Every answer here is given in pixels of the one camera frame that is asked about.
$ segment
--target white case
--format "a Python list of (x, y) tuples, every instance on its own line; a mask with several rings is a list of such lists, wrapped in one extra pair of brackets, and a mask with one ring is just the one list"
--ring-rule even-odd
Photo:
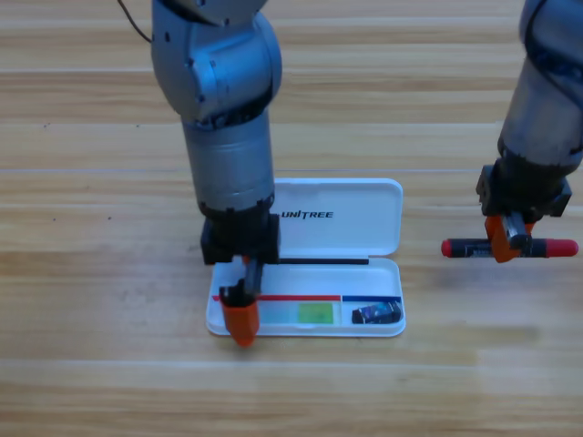
[[(393, 337), (404, 330), (399, 268), (391, 259), (371, 258), (390, 255), (399, 246), (403, 189), (396, 181), (277, 178), (271, 212), (280, 215), (282, 259), (354, 263), (266, 265), (258, 336)], [(207, 306), (211, 332), (229, 335), (219, 289), (243, 276), (240, 259), (214, 267)], [(352, 322), (353, 310), (387, 301), (398, 302), (399, 321)]]

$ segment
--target wooden table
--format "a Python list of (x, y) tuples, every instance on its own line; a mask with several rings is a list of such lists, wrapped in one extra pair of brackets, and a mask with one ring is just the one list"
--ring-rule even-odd
[[(128, 0), (149, 28), (149, 1)], [(205, 328), (176, 114), (115, 0), (0, 2), (0, 433), (583, 435), (580, 258), (447, 260), (524, 58), (522, 0), (271, 0), (278, 176), (404, 187), (391, 340)], [(538, 236), (583, 242), (583, 177)]]

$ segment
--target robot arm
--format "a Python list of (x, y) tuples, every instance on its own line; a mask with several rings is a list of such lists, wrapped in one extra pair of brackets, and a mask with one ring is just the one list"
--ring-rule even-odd
[(531, 244), (545, 216), (560, 217), (566, 176), (583, 158), (583, 2), (527, 0), (520, 21), (527, 51), (498, 140), (500, 158), (476, 187), (496, 260)]
[(152, 0), (151, 55), (179, 114), (199, 209), (206, 264), (248, 261), (246, 278), (221, 290), (239, 344), (259, 328), (263, 264), (279, 262), (267, 106), (281, 84), (277, 38), (259, 12), (267, 0)]

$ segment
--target green card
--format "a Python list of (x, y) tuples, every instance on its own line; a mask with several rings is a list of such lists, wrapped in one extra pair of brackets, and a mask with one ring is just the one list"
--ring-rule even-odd
[(331, 303), (301, 303), (299, 323), (334, 324), (334, 311)]

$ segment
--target black cable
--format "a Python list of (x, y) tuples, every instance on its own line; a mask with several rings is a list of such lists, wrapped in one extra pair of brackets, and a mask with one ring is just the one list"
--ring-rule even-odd
[(129, 13), (128, 9), (126, 8), (126, 6), (124, 5), (123, 0), (118, 0), (119, 5), (121, 6), (121, 8), (124, 10), (124, 12), (126, 13), (126, 17), (128, 18), (129, 22), (131, 23), (131, 25), (134, 27), (134, 29), (136, 29), (136, 32), (139, 33), (139, 35), (144, 38), (146, 41), (148, 41), (149, 43), (152, 43), (152, 40), (149, 39), (146, 34), (144, 34), (141, 29), (138, 27), (138, 25), (136, 24), (136, 22), (134, 21), (134, 19), (131, 17), (131, 14)]

